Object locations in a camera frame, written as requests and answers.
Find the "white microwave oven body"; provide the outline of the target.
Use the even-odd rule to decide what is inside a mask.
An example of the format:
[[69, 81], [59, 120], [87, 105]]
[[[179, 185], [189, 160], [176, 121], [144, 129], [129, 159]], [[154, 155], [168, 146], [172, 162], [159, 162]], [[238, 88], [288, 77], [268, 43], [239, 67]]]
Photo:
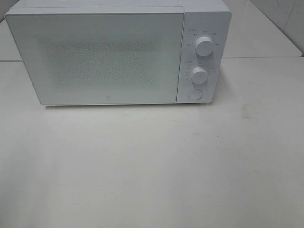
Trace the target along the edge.
[[[194, 12], [183, 6], [173, 7], [82, 7], [82, 8], [14, 8], [8, 15], [107, 15], [107, 14], [172, 14], [181, 13], [184, 16], [180, 49], [180, 67], [176, 101], [173, 104], [209, 103], [212, 101], [219, 66], [221, 63], [225, 42], [227, 39], [231, 13], [228, 10], [209, 9]], [[201, 36], [211, 36], [214, 41], [213, 52], [201, 57], [196, 54], [195, 40]], [[208, 79], [201, 85], [192, 82], [190, 73], [196, 67], [204, 68]], [[188, 92], [200, 89], [202, 98], [199, 101], [190, 100]], [[130, 105], [130, 104], [103, 104], [103, 105]]]

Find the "white microwave door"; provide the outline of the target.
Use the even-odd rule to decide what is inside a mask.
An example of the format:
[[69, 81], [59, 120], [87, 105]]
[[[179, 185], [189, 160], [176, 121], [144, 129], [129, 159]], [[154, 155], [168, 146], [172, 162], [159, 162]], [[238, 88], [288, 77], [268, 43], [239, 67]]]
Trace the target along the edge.
[[184, 16], [8, 15], [42, 105], [176, 101]]

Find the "upper white round knob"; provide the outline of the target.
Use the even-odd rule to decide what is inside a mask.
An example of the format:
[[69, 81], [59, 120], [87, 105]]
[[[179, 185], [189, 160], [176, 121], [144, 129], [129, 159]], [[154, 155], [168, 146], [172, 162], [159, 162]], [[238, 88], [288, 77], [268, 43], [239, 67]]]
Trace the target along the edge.
[[201, 36], [195, 40], [195, 51], [198, 56], [206, 57], [213, 52], [214, 41], [211, 36]]

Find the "round white door button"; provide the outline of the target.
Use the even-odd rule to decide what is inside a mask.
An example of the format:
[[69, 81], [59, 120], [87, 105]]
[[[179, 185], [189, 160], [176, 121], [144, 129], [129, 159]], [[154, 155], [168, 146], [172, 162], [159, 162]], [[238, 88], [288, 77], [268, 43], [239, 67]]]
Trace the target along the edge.
[[202, 98], [202, 91], [200, 89], [192, 89], [188, 92], [190, 100], [199, 101]]

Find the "white timer knob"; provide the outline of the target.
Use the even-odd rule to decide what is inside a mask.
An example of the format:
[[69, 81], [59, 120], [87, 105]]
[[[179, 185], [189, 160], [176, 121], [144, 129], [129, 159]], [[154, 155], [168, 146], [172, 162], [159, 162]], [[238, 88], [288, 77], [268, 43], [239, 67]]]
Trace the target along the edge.
[[208, 73], [204, 68], [196, 67], [191, 71], [190, 77], [194, 84], [201, 85], [207, 81]]

